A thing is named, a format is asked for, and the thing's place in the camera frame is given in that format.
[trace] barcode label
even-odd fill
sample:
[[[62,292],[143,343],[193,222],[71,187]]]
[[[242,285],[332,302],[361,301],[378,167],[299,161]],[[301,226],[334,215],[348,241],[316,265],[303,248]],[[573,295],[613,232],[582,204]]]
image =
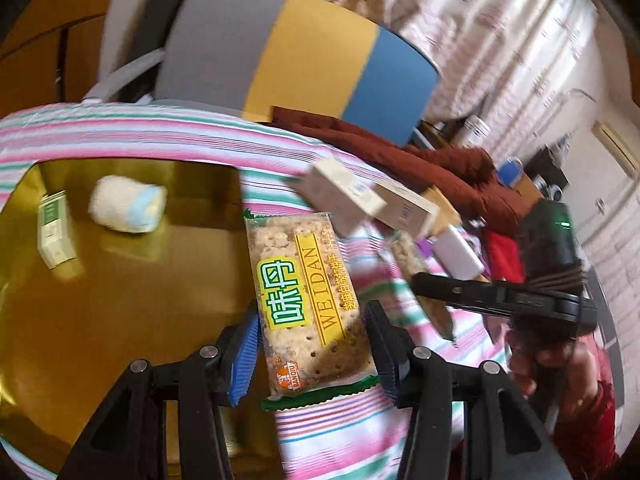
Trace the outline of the barcode label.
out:
[[[363,193],[366,192],[366,190],[369,188],[362,182],[355,182],[354,184],[351,184],[349,189],[355,196],[362,196]]]
[[[406,225],[407,224],[407,220],[409,219],[409,215],[411,214],[411,211],[414,208],[412,208],[410,205],[408,204],[404,204],[402,206],[402,211],[400,212],[400,223],[402,225]]]

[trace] small white box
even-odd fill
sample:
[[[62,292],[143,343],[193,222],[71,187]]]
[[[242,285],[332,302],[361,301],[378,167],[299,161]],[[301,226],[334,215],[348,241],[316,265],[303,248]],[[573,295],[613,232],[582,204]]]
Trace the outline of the small white box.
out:
[[[431,248],[444,269],[456,280],[474,280],[484,272],[480,258],[453,225],[438,235]]]
[[[38,250],[49,269],[76,257],[64,191],[44,197],[38,207]]]
[[[332,213],[334,229],[343,237],[385,206],[369,186],[332,158],[316,162],[298,190],[316,210]]]
[[[406,231],[414,240],[427,237],[440,208],[394,180],[375,185],[374,191],[386,202],[376,218],[393,229]]]

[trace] green package edge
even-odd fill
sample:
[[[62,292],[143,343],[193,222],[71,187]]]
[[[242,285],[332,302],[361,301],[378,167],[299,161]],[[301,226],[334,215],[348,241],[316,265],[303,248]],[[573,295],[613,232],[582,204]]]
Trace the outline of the green package edge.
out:
[[[264,399],[261,407],[265,412],[275,412],[277,410],[290,410],[291,408],[313,406],[341,395],[360,394],[376,386],[379,382],[378,376],[370,375],[359,380],[357,383],[331,386],[329,388],[306,392],[295,397],[282,397],[278,400]]]

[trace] white towel roll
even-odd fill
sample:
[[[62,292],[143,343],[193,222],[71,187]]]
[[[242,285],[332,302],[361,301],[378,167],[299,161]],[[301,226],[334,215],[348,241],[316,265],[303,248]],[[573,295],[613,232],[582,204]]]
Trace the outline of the white towel roll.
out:
[[[125,233],[148,233],[158,227],[166,203],[163,186],[108,175],[95,185],[89,214],[97,224]]]

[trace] chair backrest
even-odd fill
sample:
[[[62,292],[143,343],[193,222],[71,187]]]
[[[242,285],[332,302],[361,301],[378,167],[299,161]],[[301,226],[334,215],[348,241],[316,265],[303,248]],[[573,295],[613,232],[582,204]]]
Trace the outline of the chair backrest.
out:
[[[325,114],[402,145],[437,81],[405,40],[324,0],[185,0],[154,97],[253,121]]]

